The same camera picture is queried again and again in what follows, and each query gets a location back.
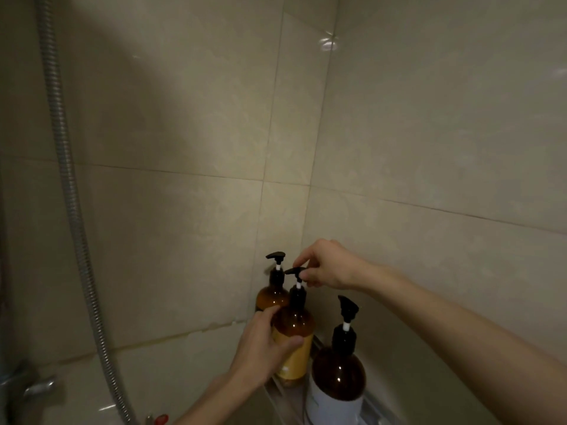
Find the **metal shower hose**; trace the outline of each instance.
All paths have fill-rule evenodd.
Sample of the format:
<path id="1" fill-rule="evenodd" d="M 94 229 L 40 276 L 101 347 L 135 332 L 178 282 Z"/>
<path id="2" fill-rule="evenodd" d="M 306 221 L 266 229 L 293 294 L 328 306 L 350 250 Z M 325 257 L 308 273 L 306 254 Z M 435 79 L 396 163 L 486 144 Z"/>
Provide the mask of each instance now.
<path id="1" fill-rule="evenodd" d="M 76 185 L 73 157 L 69 142 L 69 129 L 63 103 L 63 88 L 59 68 L 59 57 L 55 31 L 53 29 L 52 0 L 35 0 L 36 20 L 38 22 L 41 61 L 45 78 L 45 88 L 51 115 L 51 128 L 59 162 L 61 185 L 65 197 L 67 217 L 73 237 L 75 257 L 81 276 L 84 299 L 89 310 L 92 333 L 95 338 L 96 350 L 102 364 L 103 374 L 108 389 L 120 418 L 125 424 L 138 424 L 136 417 L 124 395 L 122 385 L 116 375 L 116 370 L 110 359 L 107 338 L 100 313 L 98 295 L 96 293 L 95 277 L 92 271 L 89 245 L 84 231 L 79 192 Z"/>

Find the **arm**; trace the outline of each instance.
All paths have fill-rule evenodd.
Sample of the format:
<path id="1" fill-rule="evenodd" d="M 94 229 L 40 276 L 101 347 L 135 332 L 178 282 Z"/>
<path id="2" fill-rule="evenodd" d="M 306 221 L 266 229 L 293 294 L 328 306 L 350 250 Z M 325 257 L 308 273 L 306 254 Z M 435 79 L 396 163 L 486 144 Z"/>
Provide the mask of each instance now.
<path id="1" fill-rule="evenodd" d="M 567 367 L 511 332 L 421 288 L 387 266 L 370 264 L 336 241 L 318 240 L 294 266 L 301 278 L 368 293 L 411 327 L 504 423 L 567 421 Z"/>
<path id="2" fill-rule="evenodd" d="M 273 341 L 270 324 L 278 309 L 274 306 L 256 312 L 240 338 L 230 370 L 213 380 L 175 425 L 224 423 L 302 345 L 301 336 L 291 337 L 282 345 Z"/>

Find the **shelf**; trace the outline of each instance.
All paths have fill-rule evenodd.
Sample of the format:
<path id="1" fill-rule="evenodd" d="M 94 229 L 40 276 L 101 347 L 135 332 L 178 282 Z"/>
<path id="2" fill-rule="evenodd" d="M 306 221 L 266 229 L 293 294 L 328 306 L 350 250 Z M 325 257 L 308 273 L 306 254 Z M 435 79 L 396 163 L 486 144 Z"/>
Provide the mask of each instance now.
<path id="1" fill-rule="evenodd" d="M 319 339 L 313 337 L 311 358 L 315 357 L 321 348 L 322 343 Z M 282 425 L 304 425 L 303 404 L 307 392 L 305 385 L 285 388 L 274 376 L 266 383 L 264 389 Z M 358 425 L 401 425 L 401 421 L 370 393 L 365 392 Z"/>

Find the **yellow label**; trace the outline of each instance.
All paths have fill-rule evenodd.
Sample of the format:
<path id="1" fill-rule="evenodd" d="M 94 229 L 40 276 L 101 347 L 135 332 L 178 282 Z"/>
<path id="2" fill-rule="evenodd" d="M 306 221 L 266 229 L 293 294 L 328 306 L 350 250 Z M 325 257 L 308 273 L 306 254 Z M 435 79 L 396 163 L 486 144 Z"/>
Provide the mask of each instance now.
<path id="1" fill-rule="evenodd" d="M 282 344 L 289 337 L 284 336 L 277 329 L 273 329 L 272 337 L 277 344 Z M 311 342 L 313 334 L 303 339 L 303 345 L 293 352 L 287 361 L 282 365 L 277 375 L 282 379 L 295 380 L 303 377 L 307 373 L 307 364 L 309 362 L 309 353 L 311 352 Z"/>

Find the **red object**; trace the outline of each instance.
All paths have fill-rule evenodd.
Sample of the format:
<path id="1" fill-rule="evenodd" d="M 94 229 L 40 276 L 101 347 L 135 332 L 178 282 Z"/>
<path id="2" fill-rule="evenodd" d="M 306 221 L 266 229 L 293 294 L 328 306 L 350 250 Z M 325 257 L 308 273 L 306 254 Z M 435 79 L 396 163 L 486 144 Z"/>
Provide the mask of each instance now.
<path id="1" fill-rule="evenodd" d="M 154 425 L 166 425 L 167 421 L 170 420 L 168 415 L 161 415 L 156 418 Z"/>

